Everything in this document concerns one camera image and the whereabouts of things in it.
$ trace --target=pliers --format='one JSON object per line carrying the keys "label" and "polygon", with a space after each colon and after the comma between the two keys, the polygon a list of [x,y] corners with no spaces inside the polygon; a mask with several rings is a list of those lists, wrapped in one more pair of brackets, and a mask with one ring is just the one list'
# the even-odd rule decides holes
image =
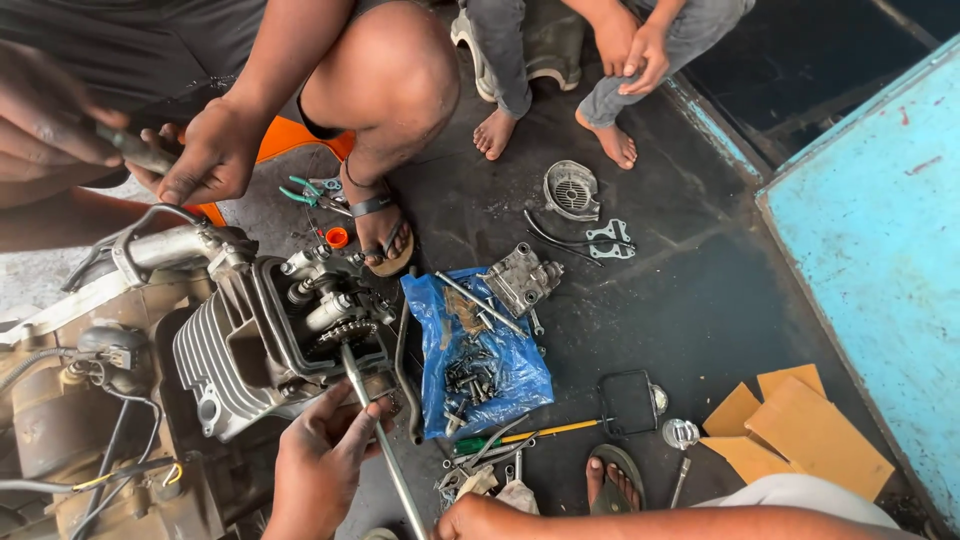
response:
{"label": "pliers", "polygon": [[288,198],[299,203],[306,203],[313,208],[320,207],[322,209],[333,210],[337,213],[345,215],[346,217],[353,217],[353,214],[350,213],[350,210],[344,208],[343,205],[334,201],[333,199],[325,196],[322,189],[316,187],[299,176],[291,176],[290,180],[303,186],[303,194],[294,193],[286,187],[281,186],[280,193],[283,193]]}

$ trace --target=green flip-flop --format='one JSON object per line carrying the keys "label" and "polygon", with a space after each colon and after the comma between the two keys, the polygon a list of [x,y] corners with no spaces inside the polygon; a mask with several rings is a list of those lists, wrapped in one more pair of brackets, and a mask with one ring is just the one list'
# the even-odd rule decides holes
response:
{"label": "green flip-flop", "polygon": [[630,500],[620,491],[617,485],[607,477],[607,467],[610,464],[623,471],[623,474],[634,485],[634,490],[640,496],[640,510],[646,509],[647,498],[643,493],[643,481],[640,479],[640,471],[636,464],[626,452],[610,444],[602,444],[593,449],[590,458],[599,457],[603,462],[603,487],[600,493],[590,505],[590,515],[608,516],[613,514],[629,514],[633,512]]}

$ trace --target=person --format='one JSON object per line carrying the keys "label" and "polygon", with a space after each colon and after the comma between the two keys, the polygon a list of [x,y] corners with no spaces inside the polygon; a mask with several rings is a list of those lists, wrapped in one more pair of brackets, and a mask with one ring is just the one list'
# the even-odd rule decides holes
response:
{"label": "person", "polygon": [[[280,436],[273,514],[264,540],[327,540],[346,519],[360,479],[360,465],[379,454],[378,445],[370,443],[376,422],[381,421],[386,430],[393,426],[389,398],[380,398],[366,408],[342,405],[350,392],[347,381],[335,384]],[[640,511],[642,488],[635,487],[632,475],[622,469],[612,462],[605,466],[596,456],[587,462],[591,511],[599,505],[605,482],[609,482],[625,502],[620,508],[614,507],[617,515],[543,517],[520,512],[493,497],[467,494],[441,516],[433,538],[919,538],[899,530],[881,509],[857,495],[806,475],[765,477],[729,497],[697,507]],[[383,529],[365,537],[388,538],[396,536]]]}
{"label": "person", "polygon": [[[605,77],[580,103],[576,121],[604,152],[633,168],[636,143],[616,116],[729,32],[755,0],[563,0],[593,27]],[[640,21],[625,4],[650,12]],[[494,78],[497,109],[473,132],[488,160],[503,153],[516,122],[530,109],[520,24],[524,0],[467,0],[476,46]]]}
{"label": "person", "polygon": [[[354,212],[360,244],[368,264],[396,258],[410,228],[379,179],[437,135],[459,95],[445,29],[406,0],[9,0],[0,64],[7,252],[89,245],[145,211],[83,189],[127,172],[82,119],[188,122],[169,174],[130,167],[160,201],[183,205],[242,197],[262,137],[287,109],[319,138],[356,132],[340,176],[364,209]],[[179,224],[167,217],[156,226]]]}

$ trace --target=engine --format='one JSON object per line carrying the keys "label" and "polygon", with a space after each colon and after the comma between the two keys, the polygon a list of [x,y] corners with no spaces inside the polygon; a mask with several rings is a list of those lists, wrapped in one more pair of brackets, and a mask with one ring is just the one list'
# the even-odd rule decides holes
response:
{"label": "engine", "polygon": [[[161,211],[188,224],[140,234]],[[19,468],[0,488],[42,508],[12,528],[243,537],[272,494],[285,424],[268,417],[296,417],[343,378],[344,345],[372,397],[395,389],[377,332],[394,315],[361,283],[361,258],[256,251],[238,229],[155,205],[93,247],[66,299],[0,334],[0,429]]]}

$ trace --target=blue wall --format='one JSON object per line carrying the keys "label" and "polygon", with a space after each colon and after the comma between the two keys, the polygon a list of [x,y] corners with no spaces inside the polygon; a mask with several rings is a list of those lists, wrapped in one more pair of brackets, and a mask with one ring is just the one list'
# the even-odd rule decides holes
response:
{"label": "blue wall", "polygon": [[758,203],[960,532],[960,37],[789,161]]}

